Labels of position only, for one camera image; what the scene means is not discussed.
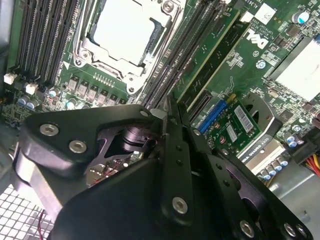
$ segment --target pcie slot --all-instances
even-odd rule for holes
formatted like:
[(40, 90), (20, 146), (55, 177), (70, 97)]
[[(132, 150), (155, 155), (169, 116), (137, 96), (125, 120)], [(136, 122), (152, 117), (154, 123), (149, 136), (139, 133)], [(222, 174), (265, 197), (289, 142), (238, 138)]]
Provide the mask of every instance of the pcie slot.
[(201, 25), (197, 28), (197, 31), (192, 36), (192, 39), (189, 41), (189, 44), (183, 52), (179, 55), (182, 57), (178, 57), (177, 62), (178, 64), (172, 67), (170, 74), (166, 76), (165, 87), (163, 89), (162, 94), (158, 94), (155, 97), (155, 101), (151, 108), (158, 108), (159, 104), (162, 102), (164, 95), (168, 94), (172, 91), (175, 87), (176, 83), (180, 80), (181, 76), (185, 73), (186, 66), (192, 61), (193, 57), (195, 56), (197, 50), (199, 49), (201, 43), (205, 39), (208, 34), (208, 30), (211, 30), (213, 24), (217, 23), (217, 16), (220, 16), (225, 9), (225, 4), (218, 6), (216, 9), (209, 9), (207, 12), (211, 13), (205, 16)]
[(48, 74), (48, 79), (50, 80), (49, 87), (51, 87), (56, 80), (56, 76), (60, 67), (60, 62), (62, 60), (64, 50), (66, 48), (69, 29), (72, 25), (73, 16), (75, 14), (75, 10), (78, 5), (78, 2), (79, 1), (71, 0), (69, 1), (68, 7), (66, 8), (67, 10), (65, 11), (64, 18), (62, 20), (63, 22), (62, 34), (61, 34), (61, 37), (59, 38), (58, 47), (55, 48), (55, 51), (53, 54), (54, 62)]
[(188, 112), (190, 123), (192, 123), (199, 116), (199, 114), (205, 109), (211, 99), (211, 93), (208, 90), (204, 90), (199, 99)]
[(170, 58), (167, 60), (166, 66), (163, 66), (161, 68), (160, 73), (158, 74), (158, 77), (156, 77), (154, 84), (152, 85), (151, 89), (149, 90), (146, 97), (144, 98), (144, 100), (142, 102), (142, 104), (144, 106), (147, 106), (147, 104), (151, 104), (150, 101), (151, 101), (152, 95), (156, 92), (156, 90), (161, 88), (162, 82), (160, 79), (162, 79), (163, 76), (165, 75), (165, 73), (168, 71), (169, 66), (175, 60), (175, 57), (178, 54), (178, 52), (181, 48), (181, 45), (188, 38), (190, 32), (192, 31), (192, 29), (194, 27), (194, 24), (197, 23), (198, 20), (201, 18), (201, 15), (205, 12), (207, 6), (208, 6), (208, 3), (205, 1), (201, 1), (196, 6), (196, 9), (195, 9), (194, 13), (192, 14), (191, 19), (189, 20), (187, 27), (184, 29), (184, 32), (181, 34), (181, 36), (179, 36), (178, 41), (175, 44), (175, 47), (171, 51)]
[(46, 80), (46, 70), (49, 63), (49, 58), (52, 51), (52, 46), (55, 40), (55, 34), (58, 28), (61, 11), (63, 7), (63, 0), (59, 0), (57, 4), (54, 5), (54, 9), (51, 11), (51, 17), (49, 19), (49, 27), (45, 34), (43, 54), (40, 58), (40, 68), (38, 69), (38, 74), (41, 76), (41, 82), (43, 83)]
[(22, 71), (24, 71), (25, 67), (26, 67), (25, 59), (28, 56), (28, 44), (29, 44), (29, 40), (30, 40), (29, 37), (31, 34), (31, 29), (32, 29), (34, 9), (36, 8), (37, 2), (36, 2), (36, 0), (29, 0), (25, 4), (27, 7), (26, 18), (25, 18), (25, 22), (22, 23), (25, 25), (25, 28), (23, 31), (22, 39), (20, 38), (21, 45), (19, 45), (19, 48), (21, 49), (21, 54), (19, 55), (20, 58), (19, 58), (19, 62), (18, 62), (18, 65)]
[(32, 76), (36, 76), (36, 64), (37, 64), (37, 56), (39, 54), (40, 50), (40, 44), (41, 44), (41, 38), (42, 34), (45, 28), (45, 18), (49, 13), (49, 0), (42, 0), (41, 3), (39, 4), (39, 8), (37, 10), (37, 14), (35, 17), (35, 23), (34, 23), (34, 28), (36, 32), (32, 36), (32, 48), (34, 49), (31, 52), (31, 55), (29, 57), (29, 61), (27, 64), (27, 70)]

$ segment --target perforated metal panel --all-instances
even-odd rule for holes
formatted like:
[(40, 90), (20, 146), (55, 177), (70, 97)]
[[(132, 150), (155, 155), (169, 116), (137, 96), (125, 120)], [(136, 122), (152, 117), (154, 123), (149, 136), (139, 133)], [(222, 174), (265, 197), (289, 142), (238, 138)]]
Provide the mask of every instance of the perforated metal panel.
[[(38, 222), (43, 210), (19, 196), (10, 185), (0, 195), (0, 240), (38, 240)], [(53, 228), (49, 216), (44, 213), (40, 222), (43, 239)]]

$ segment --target red cable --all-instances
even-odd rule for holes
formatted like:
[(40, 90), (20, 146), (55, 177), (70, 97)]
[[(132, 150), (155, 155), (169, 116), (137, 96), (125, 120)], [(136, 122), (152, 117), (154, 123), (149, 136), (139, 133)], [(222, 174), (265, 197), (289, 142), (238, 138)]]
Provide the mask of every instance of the red cable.
[(309, 157), (307, 160), (308, 164), (310, 164), (310, 166), (313, 168), (313, 171), (315, 172), (315, 174), (320, 177), (320, 170), (317, 168), (315, 162), (313, 161), (313, 159), (311, 157)]
[(45, 213), (45, 210), (42, 210), (40, 216), (39, 216), (39, 220), (38, 220), (38, 232), (39, 232), (39, 238), (40, 240), (44, 240), (44, 237), (42, 236), (42, 233), (41, 233), (41, 220), (42, 220), (42, 217), (44, 216), (44, 213)]

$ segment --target ram slot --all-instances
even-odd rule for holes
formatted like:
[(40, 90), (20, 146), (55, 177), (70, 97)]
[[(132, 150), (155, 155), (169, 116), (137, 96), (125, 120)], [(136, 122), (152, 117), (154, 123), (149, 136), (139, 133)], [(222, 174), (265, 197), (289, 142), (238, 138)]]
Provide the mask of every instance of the ram slot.
[(54, 61), (51, 68), (49, 69), (49, 74), (47, 78), (48, 81), (46, 82), (46, 85), (48, 85), (48, 88), (52, 87), (55, 83), (57, 73), (60, 67), (60, 63), (62, 61), (62, 57), (66, 49), (68, 33), (72, 25), (73, 17), (75, 15), (78, 3), (79, 1), (70, 0), (68, 2), (68, 5), (66, 6), (66, 11), (62, 19), (63, 25), (62, 25), (61, 35), (58, 38), (59, 39), (58, 46), (55, 47), (54, 49), (54, 53), (53, 53)]
[(67, 4), (68, 4), (68, 0), (64, 0), (63, 1), (63, 5), (62, 5), (62, 9), (61, 9), (60, 19), (59, 19), (58, 25), (57, 25), (57, 27), (55, 29), (55, 34), (54, 34), (54, 37), (53, 37), (53, 43), (52, 43), (52, 46), (51, 46), (51, 51), (50, 51), (50, 54), (49, 54), (49, 59), (48, 59), (46, 70), (45, 70), (45, 75), (44, 75), (45, 76), (44, 77), (45, 82), (48, 79), (49, 72), (53, 67), (53, 62), (55, 61), (54, 54), (55, 54), (56, 48), (58, 48), (59, 43), (61, 41), (60, 37), (61, 37), (61, 32), (62, 32), (62, 29), (63, 29), (63, 25), (64, 25), (64, 15), (65, 15), (65, 13), (68, 13)]
[(161, 92), (157, 92), (154, 96), (153, 105), (149, 108), (158, 108), (164, 99), (164, 97), (172, 91), (176, 86), (177, 82), (181, 79), (181, 76), (185, 73), (188, 64), (195, 56), (197, 50), (199, 49), (201, 43), (204, 41), (205, 37), (208, 35), (209, 31), (213, 29), (213, 26), (217, 23), (217, 17), (221, 16), (225, 10), (225, 5), (220, 5), (217, 9), (210, 9), (203, 18), (203, 22), (197, 28), (196, 32), (192, 36), (188, 45), (184, 47), (181, 54), (178, 55), (176, 60), (177, 64), (171, 67), (169, 74), (163, 79), (164, 87)]
[(44, 39), (44, 44), (45, 44), (43, 48), (44, 54), (39, 62), (39, 64), (41, 65), (41, 67), (39, 68), (41, 81), (39, 83), (43, 83), (46, 80), (47, 66), (50, 64), (49, 59), (51, 56), (54, 41), (56, 39), (55, 35), (57, 32), (57, 28), (59, 26), (59, 20), (61, 18), (63, 3), (64, 3), (64, 0), (59, 0), (56, 5), (53, 4), (54, 9), (51, 12), (51, 19), (49, 20), (49, 28), (47, 29), (46, 36)]
[(48, 31), (51, 28), (51, 19), (53, 17), (53, 15), (55, 14), (55, 9), (58, 7), (57, 4), (54, 4), (53, 7), (53, 3), (55, 0), (50, 0), (49, 1), (49, 6), (48, 6), (48, 13), (45, 17), (45, 24), (44, 24), (44, 29), (41, 35), (41, 41), (40, 41), (40, 46), (39, 46), (39, 50), (38, 50), (38, 56), (36, 58), (36, 63), (35, 63), (35, 75), (38, 76), (41, 73), (41, 64), (42, 64), (42, 59), (45, 56), (45, 40), (48, 37)]
[(144, 98), (142, 104), (144, 106), (147, 106), (148, 104), (152, 104), (151, 100), (153, 97), (153, 94), (158, 91), (162, 87), (162, 81), (161, 79), (166, 75), (166, 73), (169, 70), (169, 67), (171, 64), (174, 63), (174, 60), (176, 59), (177, 55), (179, 54), (179, 51), (181, 50), (181, 46), (184, 43), (184, 41), (189, 37), (190, 32), (194, 28), (195, 23), (201, 19), (202, 14), (206, 12), (208, 3), (206, 1), (201, 1), (194, 11), (194, 13), (191, 16), (191, 19), (189, 20), (188, 25), (182, 32), (181, 36), (179, 36), (177, 43), (175, 44), (173, 50), (171, 51), (170, 57), (166, 62), (166, 66), (163, 66), (160, 70), (160, 73), (157, 75), (155, 80), (153, 80), (153, 84), (149, 92), (147, 93), (146, 97)]
[(34, 77), (36, 76), (36, 64), (41, 44), (41, 37), (46, 24), (45, 18), (49, 12), (49, 3), (49, 0), (41, 0), (38, 4), (38, 10), (35, 17), (35, 32), (32, 36), (33, 39), (31, 41), (33, 51), (31, 52), (27, 63), (27, 70), (29, 71), (30, 75)]
[(24, 27), (22, 37), (20, 37), (20, 41), (19, 41), (20, 43), (19, 49), (21, 52), (19, 53), (19, 60), (17, 64), (22, 71), (24, 71), (26, 67), (25, 60), (28, 55), (28, 44), (30, 40), (32, 22), (33, 22), (34, 11), (37, 5), (37, 1), (29, 0), (25, 4), (26, 4), (25, 19), (24, 19), (24, 22), (22, 23), (24, 24), (25, 27)]

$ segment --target chip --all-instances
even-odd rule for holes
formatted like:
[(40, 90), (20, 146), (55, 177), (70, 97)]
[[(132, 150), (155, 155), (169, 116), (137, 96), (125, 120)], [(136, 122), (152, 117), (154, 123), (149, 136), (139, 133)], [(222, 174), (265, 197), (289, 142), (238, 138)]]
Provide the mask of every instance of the chip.
[(290, 118), (292, 118), (294, 114), (292, 112), (289, 112), (288, 110), (284, 110), (281, 114), (280, 114), (280, 118), (282, 120), (283, 123), (286, 123), (287, 121), (289, 121)]
[(291, 37), (297, 36), (300, 32), (301, 32), (301, 29), (300, 29), (298, 26), (294, 25), (294, 24), (292, 24), (292, 25), (286, 30), (286, 34), (288, 34), (288, 35), (291, 36)]
[(302, 108), (308, 113), (314, 113), (316, 111), (316, 108), (309, 102), (307, 102)]

